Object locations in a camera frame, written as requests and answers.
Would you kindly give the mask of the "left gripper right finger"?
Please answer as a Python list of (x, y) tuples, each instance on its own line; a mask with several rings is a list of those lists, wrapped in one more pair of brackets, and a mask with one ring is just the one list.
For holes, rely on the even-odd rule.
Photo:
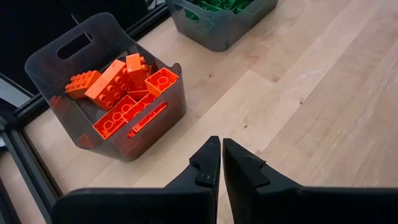
[(300, 185), (230, 138), (223, 139), (224, 179), (234, 224), (293, 224)]

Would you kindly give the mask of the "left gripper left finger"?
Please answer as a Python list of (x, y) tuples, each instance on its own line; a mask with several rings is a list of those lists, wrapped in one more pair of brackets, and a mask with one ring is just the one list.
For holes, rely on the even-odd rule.
[(165, 188), (166, 224), (216, 224), (220, 188), (221, 143), (210, 136), (189, 158), (189, 165)]

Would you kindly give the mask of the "orange small building block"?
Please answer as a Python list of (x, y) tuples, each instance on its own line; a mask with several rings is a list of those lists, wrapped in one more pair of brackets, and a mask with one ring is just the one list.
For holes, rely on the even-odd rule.
[(155, 97), (159, 97), (165, 90), (170, 88), (179, 76), (168, 68), (161, 68), (153, 75), (145, 79), (145, 84), (148, 91)]
[(126, 57), (127, 74), (137, 87), (145, 85), (145, 79), (149, 76), (149, 67), (146, 60), (139, 53)]

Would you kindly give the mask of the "grey translucent plastic bin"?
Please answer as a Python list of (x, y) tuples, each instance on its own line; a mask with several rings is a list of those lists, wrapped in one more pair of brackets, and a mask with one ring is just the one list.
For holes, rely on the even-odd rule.
[[(109, 110), (102, 110), (87, 96), (71, 98), (65, 93), (65, 86), (74, 75), (94, 70), (102, 74), (115, 60), (126, 63), (126, 57), (136, 53), (145, 58), (149, 76), (161, 68), (168, 68), (179, 78), (136, 117), (104, 140), (93, 125)], [(105, 12), (90, 17), (31, 55), (25, 70), (77, 147), (117, 159), (137, 159), (179, 122), (187, 110), (180, 65), (166, 66), (132, 40), (117, 20)], [(132, 82), (126, 95), (138, 102), (148, 93), (146, 84), (137, 87)], [(128, 139), (127, 133), (161, 103), (168, 103), (168, 107)]]
[[(278, 0), (253, 0), (239, 14), (231, 10), (229, 0), (221, 0), (222, 11), (207, 11), (198, 0), (165, 0), (177, 30), (198, 44), (215, 52), (228, 50), (249, 29), (270, 13)], [(195, 22), (185, 16), (184, 9), (200, 19)]]

